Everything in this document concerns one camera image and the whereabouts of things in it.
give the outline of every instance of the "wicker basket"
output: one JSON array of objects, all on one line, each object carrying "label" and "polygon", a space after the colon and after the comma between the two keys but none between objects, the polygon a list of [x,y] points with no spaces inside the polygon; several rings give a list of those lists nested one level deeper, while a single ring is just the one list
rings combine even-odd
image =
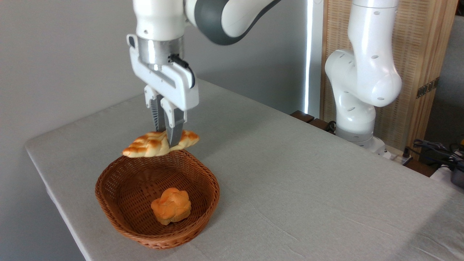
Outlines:
[{"label": "wicker basket", "polygon": [[[192,203],[188,218],[161,225],[150,204],[164,190],[186,190]],[[112,162],[100,175],[95,194],[111,224],[122,235],[155,249],[177,247],[206,226],[219,201],[216,177],[186,150],[161,157]]]}]

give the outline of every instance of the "robotic arm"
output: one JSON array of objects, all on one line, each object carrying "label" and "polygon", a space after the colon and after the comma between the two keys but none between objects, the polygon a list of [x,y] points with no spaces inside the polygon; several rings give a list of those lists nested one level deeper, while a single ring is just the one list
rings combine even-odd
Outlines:
[{"label": "robotic arm", "polygon": [[374,106],[392,103],[401,90],[392,54],[398,2],[353,0],[348,23],[353,50],[333,52],[325,65],[335,97],[337,136],[385,157],[385,144],[373,136]]},{"label": "robotic arm", "polygon": [[185,27],[219,45],[240,41],[280,0],[133,0],[136,35],[127,36],[134,73],[143,80],[156,131],[177,145],[187,111],[199,103],[195,75],[183,58]]}]

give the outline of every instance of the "white wall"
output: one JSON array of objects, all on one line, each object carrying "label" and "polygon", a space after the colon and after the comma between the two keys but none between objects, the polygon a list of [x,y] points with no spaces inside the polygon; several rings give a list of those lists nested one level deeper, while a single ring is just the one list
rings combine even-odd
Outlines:
[{"label": "white wall", "polygon": [[[283,0],[230,47],[191,27],[186,58],[203,79],[302,109],[306,5]],[[83,259],[24,143],[142,92],[125,43],[134,31],[128,0],[0,1],[0,260]]]}]

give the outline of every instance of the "bread roll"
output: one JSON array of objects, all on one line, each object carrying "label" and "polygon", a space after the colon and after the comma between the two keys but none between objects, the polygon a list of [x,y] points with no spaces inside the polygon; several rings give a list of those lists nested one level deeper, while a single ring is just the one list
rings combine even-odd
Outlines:
[{"label": "bread roll", "polygon": [[199,140],[200,137],[193,131],[183,130],[179,144],[170,148],[166,131],[152,131],[135,139],[129,147],[122,151],[122,154],[129,158],[163,156],[171,151],[183,150],[193,146]]},{"label": "bread roll", "polygon": [[151,203],[151,209],[156,219],[163,225],[187,218],[191,208],[187,191],[179,191],[176,188],[165,190],[161,198],[155,199]]}]

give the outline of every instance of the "gray tablecloth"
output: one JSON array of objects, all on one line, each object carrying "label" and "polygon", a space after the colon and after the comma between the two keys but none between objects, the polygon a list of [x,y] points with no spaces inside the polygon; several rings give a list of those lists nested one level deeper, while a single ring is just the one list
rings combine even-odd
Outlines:
[{"label": "gray tablecloth", "polygon": [[103,169],[153,130],[139,96],[26,144],[87,260],[464,260],[464,195],[267,106],[200,82],[188,149],[221,198],[190,243],[121,236],[94,194]]}]

